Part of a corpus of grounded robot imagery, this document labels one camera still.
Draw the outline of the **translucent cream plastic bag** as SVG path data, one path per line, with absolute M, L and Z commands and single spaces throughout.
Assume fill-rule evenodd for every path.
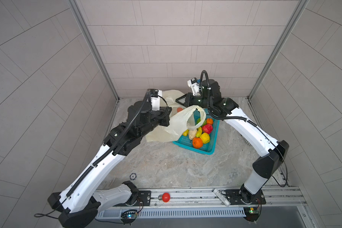
M 170 114 L 169 126 L 157 126 L 153 131 L 148 133 L 145 138 L 147 142 L 172 142 L 177 141 L 183 132 L 187 129 L 194 130 L 203 124 L 206 120 L 206 113 L 203 108 L 198 105 L 192 105 L 177 112 L 178 107 L 182 105 L 176 103 L 176 99 L 183 96 L 179 90 L 168 90 L 162 92 L 165 101 L 160 101 L 160 105 L 167 104 L 172 108 Z

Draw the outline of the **yellow banana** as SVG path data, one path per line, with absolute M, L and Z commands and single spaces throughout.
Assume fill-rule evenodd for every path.
M 182 134 L 183 136 L 188 136 L 189 135 L 189 129 L 187 129 L 185 132 Z

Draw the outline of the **red fruit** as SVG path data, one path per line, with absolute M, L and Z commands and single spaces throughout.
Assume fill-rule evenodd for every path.
M 206 124 L 202 127 L 202 131 L 207 134 L 211 134 L 213 131 L 213 126 L 211 124 Z

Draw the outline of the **yellow bell pepper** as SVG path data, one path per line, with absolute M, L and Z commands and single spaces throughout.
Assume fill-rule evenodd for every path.
M 203 144 L 207 144 L 211 140 L 210 135 L 207 133 L 203 133 L 199 138 L 202 140 Z

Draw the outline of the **small orange fruit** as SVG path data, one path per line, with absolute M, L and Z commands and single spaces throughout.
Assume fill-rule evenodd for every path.
M 213 125 L 214 121 L 213 121 L 213 119 L 208 118 L 208 119 L 206 119 L 206 123 L 210 124 L 210 125 Z

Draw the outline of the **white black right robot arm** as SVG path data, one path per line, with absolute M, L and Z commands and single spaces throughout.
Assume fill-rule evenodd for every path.
M 184 107 L 198 105 L 206 108 L 212 118 L 225 121 L 235 128 L 258 153 L 259 158 L 252 164 L 252 173 L 239 190 L 243 203 L 254 203 L 262 187 L 285 163 L 289 144 L 268 135 L 243 112 L 234 100 L 222 97 L 218 82 L 209 79 L 206 70 L 201 72 L 199 79 L 189 80 L 188 86 L 191 92 L 177 98 L 176 103 Z

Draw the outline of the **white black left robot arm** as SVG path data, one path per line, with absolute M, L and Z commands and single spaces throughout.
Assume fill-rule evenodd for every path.
M 113 128 L 99 151 L 65 190 L 52 193 L 48 203 L 60 213 L 58 220 L 64 228 L 84 228 L 100 211 L 118 204 L 139 202 L 139 190 L 131 181 L 113 189 L 97 192 L 105 177 L 157 126 L 168 126 L 172 108 L 161 106 L 162 91 L 148 89 L 143 100 L 128 108 L 125 123 Z

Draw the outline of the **teal plastic basket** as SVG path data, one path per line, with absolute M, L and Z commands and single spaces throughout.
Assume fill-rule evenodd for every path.
M 202 130 L 203 126 L 201 127 L 200 135 L 203 140 L 202 146 L 198 148 L 194 147 L 193 140 L 189 138 L 188 134 L 182 134 L 177 141 L 173 141 L 175 145 L 200 154 L 211 155 L 214 153 L 219 130 L 219 120 L 216 120 L 215 118 L 211 117 L 207 109 L 204 109 L 204 111 L 206 113 L 206 121 L 204 122 L 204 125 L 211 124 L 213 129 L 208 134 L 209 137 L 206 137 L 206 133 Z

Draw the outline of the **red emergency stop button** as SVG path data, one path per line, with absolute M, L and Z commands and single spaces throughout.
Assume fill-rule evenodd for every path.
M 162 195 L 158 196 L 158 200 L 167 203 L 171 200 L 171 196 L 168 192 L 165 192 Z

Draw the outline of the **ventilation grille strip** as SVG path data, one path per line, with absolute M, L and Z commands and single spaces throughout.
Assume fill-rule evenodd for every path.
M 137 216 L 140 219 L 173 218 L 227 218 L 246 217 L 243 208 L 150 208 L 143 209 Z

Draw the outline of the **left circuit board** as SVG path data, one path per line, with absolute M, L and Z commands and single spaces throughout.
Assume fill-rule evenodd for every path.
M 125 224 L 131 225 L 136 218 L 138 217 L 138 210 L 127 210 L 125 212 L 122 212 L 120 216 L 121 222 Z

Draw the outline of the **circuit board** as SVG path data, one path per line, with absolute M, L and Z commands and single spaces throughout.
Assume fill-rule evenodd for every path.
M 122 212 L 120 216 L 121 222 L 125 224 L 131 225 L 136 218 L 138 217 L 138 210 L 127 210 L 125 212 Z
M 255 207 L 245 207 L 244 209 L 244 213 L 245 213 L 245 217 L 244 219 L 248 222 L 257 222 L 257 220 L 260 217 L 261 214 L 261 210 L 259 208 L 255 208 Z

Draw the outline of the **right circuit board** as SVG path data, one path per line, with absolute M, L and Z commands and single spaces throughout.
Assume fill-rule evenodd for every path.
M 255 208 L 255 207 L 245 207 L 244 209 L 244 213 L 245 213 L 245 217 L 244 219 L 248 222 L 257 222 L 257 220 L 260 217 L 261 214 L 261 210 L 259 208 Z

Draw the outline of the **white label block on rail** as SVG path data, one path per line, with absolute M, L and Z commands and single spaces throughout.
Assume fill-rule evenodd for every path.
M 214 189 L 213 193 L 221 200 L 221 202 L 226 206 L 229 207 L 231 205 L 231 202 L 228 200 L 228 198 L 222 193 L 219 189 Z

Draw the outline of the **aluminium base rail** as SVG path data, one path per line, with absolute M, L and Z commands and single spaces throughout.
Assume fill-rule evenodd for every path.
M 150 208 L 220 208 L 226 207 L 213 193 L 219 189 L 231 202 L 229 207 L 258 207 L 258 206 L 299 206 L 305 205 L 306 200 L 298 187 L 279 188 L 267 186 L 257 194 L 257 200 L 252 204 L 241 201 L 239 189 L 236 187 L 217 188 L 160 188 L 137 189 L 131 182 L 123 183 L 109 190 L 96 190 L 86 198 L 84 193 L 76 190 L 71 196 L 61 195 L 65 209 L 71 212 L 84 210 L 87 204 L 94 204 L 98 211 L 114 207 L 143 207 Z M 167 203 L 158 200 L 158 196 L 168 192 L 171 200 Z

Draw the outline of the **aluminium corner post left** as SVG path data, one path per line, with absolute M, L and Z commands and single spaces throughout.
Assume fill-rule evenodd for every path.
M 113 83 L 111 82 L 111 78 L 110 78 L 110 76 L 106 70 L 106 67 L 105 67 L 105 65 L 101 59 L 100 53 L 99 53 L 99 51 L 98 51 L 98 49 L 94 43 L 94 40 L 93 40 L 93 38 L 90 34 L 90 31 L 86 25 L 86 22 L 84 20 L 84 17 L 82 16 L 82 14 L 80 12 L 80 8 L 79 8 L 77 2 L 75 0 L 68 0 L 67 2 L 69 5 L 69 8 L 71 9 L 71 11 L 75 17 L 75 20 L 77 21 L 78 26 L 79 26 L 79 28 L 80 28 L 80 30 L 81 30 L 84 38 L 85 38 L 85 41 L 88 44 L 88 46 L 89 46 L 89 48 L 90 48 L 90 50 L 94 56 L 96 64 L 98 65 L 98 67 L 99 67 L 101 73 L 103 74 L 107 84 L 109 85 L 116 101 L 119 102 L 120 97 L 117 94 Z

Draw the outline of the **aluminium corner post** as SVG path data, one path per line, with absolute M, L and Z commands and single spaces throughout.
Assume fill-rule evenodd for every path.
M 100 53 L 99 53 L 99 51 L 98 51 L 98 49 L 94 43 L 94 40 L 93 40 L 93 38 L 90 34 L 90 31 L 86 25 L 86 22 L 84 20 L 84 17 L 82 16 L 82 14 L 80 12 L 80 8 L 79 8 L 77 2 L 75 0 L 68 0 L 67 2 L 69 5 L 69 8 L 71 9 L 71 11 L 75 17 L 75 20 L 77 21 L 78 26 L 79 26 L 79 28 L 80 28 L 80 30 L 81 30 L 84 38 L 85 38 L 85 41 L 88 44 L 88 46 L 89 46 L 89 48 L 90 48 L 90 50 L 94 56 L 96 64 L 98 65 L 98 67 L 99 67 L 101 73 L 103 74 L 107 84 L 109 85 L 116 101 L 119 102 L 120 97 L 117 94 L 113 83 L 111 82 L 111 78 L 110 78 L 110 76 L 106 70 L 106 67 L 105 67 L 105 65 L 101 59 Z
M 256 83 L 251 90 L 251 93 L 248 96 L 248 99 L 250 101 L 253 99 L 253 97 L 257 93 L 257 90 L 261 86 L 261 84 L 262 84 L 264 78 L 266 77 L 268 71 L 270 70 L 272 64 L 274 63 L 274 61 L 277 58 L 278 54 L 280 53 L 282 47 L 286 43 L 289 35 L 291 34 L 292 30 L 294 29 L 294 27 L 296 25 L 296 23 L 300 19 L 300 17 L 302 15 L 303 11 L 305 10 L 308 2 L 309 2 L 309 0 L 300 0 L 297 3 L 296 8 L 294 9 L 290 19 L 287 22 L 287 25 L 285 26 L 281 36 L 279 37 L 279 39 L 277 41 L 277 44 L 275 45 L 271 55 L 269 56 L 269 58 L 268 58 L 266 64 L 264 65 L 259 77 L 257 78 Z

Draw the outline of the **aluminium corner post right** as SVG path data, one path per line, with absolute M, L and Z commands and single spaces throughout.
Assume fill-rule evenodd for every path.
M 248 96 L 248 99 L 250 101 L 253 99 L 253 97 L 257 93 L 257 90 L 261 86 L 261 84 L 262 84 L 264 78 L 266 77 L 268 71 L 270 70 L 272 64 L 274 63 L 274 61 L 277 58 L 278 54 L 280 53 L 282 47 L 286 43 L 289 35 L 291 34 L 292 30 L 294 29 L 294 27 L 296 25 L 296 23 L 300 19 L 300 17 L 302 15 L 303 11 L 305 10 L 308 2 L 309 2 L 309 0 L 300 0 L 297 3 L 296 8 L 294 9 L 290 19 L 287 22 L 287 25 L 285 26 L 281 36 L 279 37 L 279 39 L 277 41 L 277 44 L 275 45 L 271 55 L 269 56 L 269 58 L 268 58 L 266 64 L 264 65 L 259 77 L 257 78 L 256 83 L 251 90 L 251 93 Z

